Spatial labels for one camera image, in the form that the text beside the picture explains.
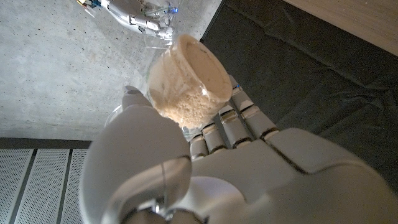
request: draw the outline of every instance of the metal vent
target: metal vent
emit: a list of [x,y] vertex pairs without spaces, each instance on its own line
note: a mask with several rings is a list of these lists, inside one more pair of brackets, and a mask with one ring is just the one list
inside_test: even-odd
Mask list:
[[63,204],[61,223],[79,224],[83,223],[79,209],[79,181],[80,172],[83,168],[88,149],[74,149],[70,162],[69,178],[65,202]]
[[15,223],[57,221],[69,149],[39,149]]
[[33,149],[0,149],[0,223],[9,223]]

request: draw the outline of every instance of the concrete floor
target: concrete floor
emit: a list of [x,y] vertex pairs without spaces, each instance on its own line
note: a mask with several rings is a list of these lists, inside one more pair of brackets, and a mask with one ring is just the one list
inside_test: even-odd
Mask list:
[[[179,31],[199,39],[220,3],[185,0]],[[92,18],[74,0],[0,6],[0,137],[92,140],[124,85],[145,89],[159,51],[106,11]]]

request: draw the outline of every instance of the black mat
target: black mat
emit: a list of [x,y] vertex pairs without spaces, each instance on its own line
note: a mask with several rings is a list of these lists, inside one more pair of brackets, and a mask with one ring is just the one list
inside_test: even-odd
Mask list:
[[364,159],[398,192],[398,58],[283,1],[228,0],[204,44],[280,129]]

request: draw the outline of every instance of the robotic hand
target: robotic hand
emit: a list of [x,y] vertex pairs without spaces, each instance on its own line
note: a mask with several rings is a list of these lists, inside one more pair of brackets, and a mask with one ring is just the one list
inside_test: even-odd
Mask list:
[[94,7],[105,8],[120,24],[128,29],[171,40],[175,34],[171,26],[173,14],[178,12],[170,2],[158,6],[143,0],[77,0],[91,16],[95,16]]
[[361,159],[300,129],[279,131],[231,78],[190,141],[135,88],[93,141],[80,183],[85,223],[396,223],[398,198]]

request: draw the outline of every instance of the robot finger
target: robot finger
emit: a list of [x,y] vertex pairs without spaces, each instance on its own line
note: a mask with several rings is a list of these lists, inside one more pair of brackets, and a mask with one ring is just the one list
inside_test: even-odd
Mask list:
[[233,149],[244,146],[252,141],[237,112],[230,103],[224,106],[218,114]]
[[202,134],[195,136],[190,141],[190,150],[191,150],[191,160],[199,159],[205,157],[209,154],[209,151],[206,146],[205,138]]
[[253,136],[265,141],[278,133],[276,125],[251,101],[237,81],[231,75],[229,78],[233,85],[232,102],[239,110]]
[[226,144],[221,137],[220,131],[213,120],[211,120],[202,129],[202,134],[205,138],[206,145],[210,154],[227,149]]

